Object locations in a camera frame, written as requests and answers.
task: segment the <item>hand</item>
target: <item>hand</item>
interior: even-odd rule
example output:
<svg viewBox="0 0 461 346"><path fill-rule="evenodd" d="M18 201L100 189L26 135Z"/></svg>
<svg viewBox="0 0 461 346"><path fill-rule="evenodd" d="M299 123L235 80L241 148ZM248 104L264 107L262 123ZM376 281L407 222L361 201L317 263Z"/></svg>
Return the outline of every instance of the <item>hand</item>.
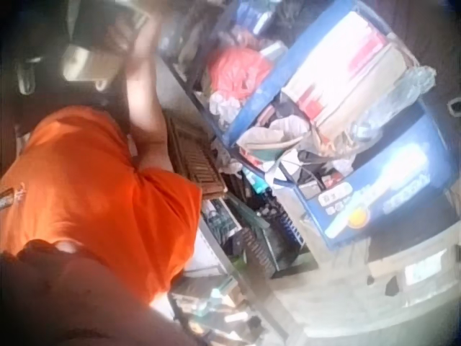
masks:
<svg viewBox="0 0 461 346"><path fill-rule="evenodd" d="M161 19L158 15L153 15L147 19L141 27L135 39L131 52L132 61L141 61L150 58L155 53L160 37Z"/></svg>
<svg viewBox="0 0 461 346"><path fill-rule="evenodd" d="M151 15L143 23L138 35L128 20L119 17L115 24L109 27L106 44L121 54L127 54L128 62L140 62L150 58L155 52L160 36L161 20L158 15Z"/></svg>

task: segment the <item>clear plastic bag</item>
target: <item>clear plastic bag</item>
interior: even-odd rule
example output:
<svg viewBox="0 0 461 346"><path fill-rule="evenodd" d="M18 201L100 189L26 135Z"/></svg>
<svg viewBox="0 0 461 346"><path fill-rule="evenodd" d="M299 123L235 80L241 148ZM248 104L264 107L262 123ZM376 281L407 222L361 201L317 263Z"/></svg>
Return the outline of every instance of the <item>clear plastic bag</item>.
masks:
<svg viewBox="0 0 461 346"><path fill-rule="evenodd" d="M428 66L409 68L395 88L366 111L349 130L355 140L373 138L399 112L412 105L435 85L436 71Z"/></svg>

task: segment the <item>orange t-shirt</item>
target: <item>orange t-shirt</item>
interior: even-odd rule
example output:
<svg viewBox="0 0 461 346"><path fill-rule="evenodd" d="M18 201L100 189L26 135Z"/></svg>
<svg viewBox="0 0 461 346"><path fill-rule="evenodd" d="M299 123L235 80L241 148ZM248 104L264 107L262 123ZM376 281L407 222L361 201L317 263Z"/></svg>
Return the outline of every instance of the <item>orange t-shirt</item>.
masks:
<svg viewBox="0 0 461 346"><path fill-rule="evenodd" d="M32 239L76 241L149 302L192 256L200 189L161 169L138 171L108 114L67 107L45 118L2 177L0 250Z"/></svg>

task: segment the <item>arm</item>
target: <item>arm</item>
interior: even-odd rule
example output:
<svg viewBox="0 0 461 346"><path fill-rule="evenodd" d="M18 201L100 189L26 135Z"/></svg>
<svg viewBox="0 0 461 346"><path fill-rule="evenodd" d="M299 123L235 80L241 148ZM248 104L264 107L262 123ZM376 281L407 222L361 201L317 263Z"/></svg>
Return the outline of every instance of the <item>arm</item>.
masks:
<svg viewBox="0 0 461 346"><path fill-rule="evenodd" d="M158 21L150 19L135 41L127 66L127 98L131 135L140 158L138 168L157 167L172 171L166 122L158 102L152 59L158 31Z"/></svg>

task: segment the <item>red plastic bag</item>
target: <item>red plastic bag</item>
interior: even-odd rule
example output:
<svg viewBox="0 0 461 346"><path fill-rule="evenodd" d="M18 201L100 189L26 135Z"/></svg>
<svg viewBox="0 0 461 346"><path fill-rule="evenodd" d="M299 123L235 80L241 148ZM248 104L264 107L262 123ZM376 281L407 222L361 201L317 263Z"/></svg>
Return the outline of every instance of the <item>red plastic bag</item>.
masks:
<svg viewBox="0 0 461 346"><path fill-rule="evenodd" d="M220 51L208 64L212 90L238 100L253 94L271 69L259 52L240 47Z"/></svg>

